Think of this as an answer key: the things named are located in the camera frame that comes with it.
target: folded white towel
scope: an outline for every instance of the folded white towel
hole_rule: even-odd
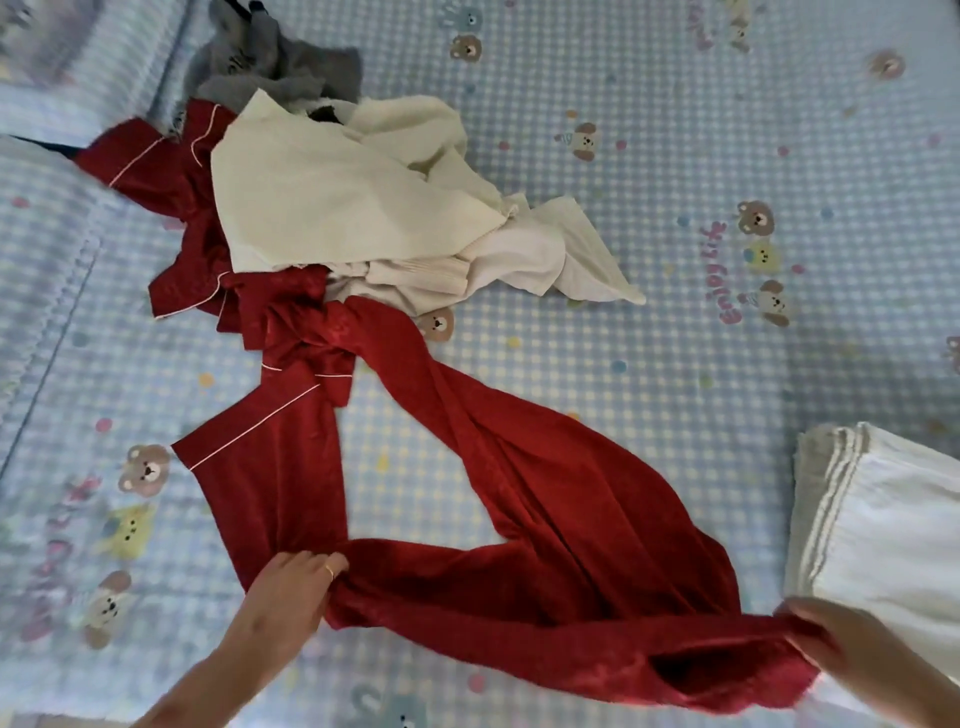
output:
[[[795,478],[787,594],[866,609],[960,679],[960,462],[866,423],[822,425],[801,436]],[[830,685],[817,696],[842,702]]]

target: teddy bear face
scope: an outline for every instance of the teddy bear face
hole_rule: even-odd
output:
[[[450,57],[457,61],[476,63],[483,55],[483,43],[477,36],[456,36],[450,43]]]
[[[581,124],[570,137],[570,150],[573,156],[582,161],[593,161],[596,157],[594,149],[596,147],[597,128],[595,124]]]
[[[119,487],[124,493],[153,497],[170,477],[170,453],[162,445],[134,445],[127,453]]]
[[[453,310],[441,308],[433,313],[425,313],[417,319],[417,328],[427,341],[449,341],[454,329]]]
[[[770,206],[760,200],[751,200],[742,202],[737,206],[740,213],[740,220],[736,226],[741,232],[748,235],[760,235],[767,237],[773,234],[776,223],[774,222],[774,211]]]

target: mattress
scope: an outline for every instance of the mattress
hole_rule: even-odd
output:
[[[90,35],[57,83],[0,83],[0,133],[86,147],[119,122],[146,114],[189,2],[103,0]]]
[[[648,304],[497,284],[457,306],[453,336],[433,352],[657,468],[729,551],[747,611],[780,601],[799,432],[868,420],[960,455],[952,0],[268,9],[289,35],[360,47],[368,95],[433,94],[457,108],[468,160],[505,193],[580,201]],[[196,39],[186,32],[175,53],[157,118],[179,98],[186,44],[204,39],[204,10],[192,12]],[[466,61],[461,49],[477,41],[479,60]],[[4,181],[24,198],[27,183]],[[0,705],[131,720],[217,643],[241,592],[192,475],[174,459],[144,500],[119,487],[125,466],[247,394],[259,359],[202,313],[153,321],[146,285],[173,260],[179,225],[81,187],[92,231],[72,236],[78,261],[12,387],[23,414],[0,474]],[[2,206],[0,219],[22,211]],[[16,245],[34,244],[31,220],[14,228]],[[20,315],[0,306],[0,321]],[[372,372],[361,366],[338,417],[352,534],[495,542],[459,460]],[[117,548],[130,514],[151,528]],[[94,649],[87,605],[118,571],[130,578],[123,614]],[[400,716],[470,728],[803,719],[606,705],[383,630],[323,628],[238,724]]]

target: red satin fabric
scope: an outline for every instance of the red satin fabric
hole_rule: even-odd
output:
[[[214,298],[204,310],[221,327],[232,310],[248,348],[265,350],[267,371],[284,370],[174,445],[244,588],[278,551],[340,550],[351,570],[333,590],[335,627],[387,627],[601,700],[713,713],[794,705],[816,671],[784,636],[805,626],[740,613],[726,552],[646,464],[569,417],[436,362],[399,311],[357,298],[324,306],[317,272],[231,278],[205,149],[215,136],[207,128],[226,112],[203,103],[192,102],[179,145],[161,140],[143,154],[155,140],[132,121],[78,163],[187,222],[177,263],[151,288],[156,312],[196,305],[229,280],[234,303],[222,298],[213,310]],[[349,538],[333,406],[346,401],[355,355],[460,455],[507,543],[462,551]]]

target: gray plush fabric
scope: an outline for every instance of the gray plush fabric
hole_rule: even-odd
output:
[[[210,0],[209,12],[214,36],[190,62],[184,104],[199,98],[240,113],[259,88],[284,107],[321,97],[359,98],[363,62],[355,48],[292,40],[260,2],[251,2],[249,20],[236,0]]]

